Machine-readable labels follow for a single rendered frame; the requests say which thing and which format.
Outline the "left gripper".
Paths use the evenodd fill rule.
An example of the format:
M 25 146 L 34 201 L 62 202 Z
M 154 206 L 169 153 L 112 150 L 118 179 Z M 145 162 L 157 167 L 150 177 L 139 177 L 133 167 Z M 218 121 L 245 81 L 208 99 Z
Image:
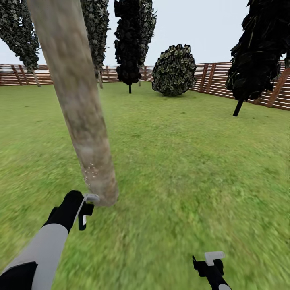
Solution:
M 94 205 L 92 203 L 85 203 L 83 209 L 79 212 L 78 215 L 92 215 L 93 206 Z

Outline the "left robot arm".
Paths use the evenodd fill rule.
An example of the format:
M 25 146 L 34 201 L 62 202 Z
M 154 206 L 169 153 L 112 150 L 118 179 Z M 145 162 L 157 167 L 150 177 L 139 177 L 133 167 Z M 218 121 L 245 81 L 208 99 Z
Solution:
M 92 215 L 94 205 L 88 201 L 99 199 L 97 194 L 69 192 L 30 243 L 0 274 L 0 290 L 51 290 L 68 232 L 79 215 Z

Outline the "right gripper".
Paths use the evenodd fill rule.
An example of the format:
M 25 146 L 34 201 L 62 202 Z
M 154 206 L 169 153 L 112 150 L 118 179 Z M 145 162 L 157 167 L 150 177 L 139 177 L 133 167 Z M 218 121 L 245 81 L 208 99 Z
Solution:
M 224 275 L 223 272 L 223 265 L 221 260 L 214 260 L 214 265 L 213 266 L 208 266 L 205 261 L 196 261 L 193 260 L 194 262 L 194 268 L 195 270 L 198 270 L 199 276 L 200 277 L 207 277 L 209 280 L 210 276 L 213 273 L 218 273 L 221 277 Z

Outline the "pesticide atomizer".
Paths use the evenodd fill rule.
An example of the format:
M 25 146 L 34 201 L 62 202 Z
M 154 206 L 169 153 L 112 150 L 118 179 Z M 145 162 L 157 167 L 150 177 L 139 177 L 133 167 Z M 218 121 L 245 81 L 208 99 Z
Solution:
M 86 215 L 79 215 L 79 230 L 85 230 L 87 227 L 87 217 Z

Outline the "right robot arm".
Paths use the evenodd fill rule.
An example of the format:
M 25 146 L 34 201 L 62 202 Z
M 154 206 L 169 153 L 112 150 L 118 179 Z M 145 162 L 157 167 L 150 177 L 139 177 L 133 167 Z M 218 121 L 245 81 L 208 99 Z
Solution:
M 200 277 L 207 277 L 212 290 L 232 290 L 223 279 L 223 265 L 221 258 L 224 258 L 223 251 L 204 253 L 205 261 L 194 262 L 195 270 L 198 270 Z

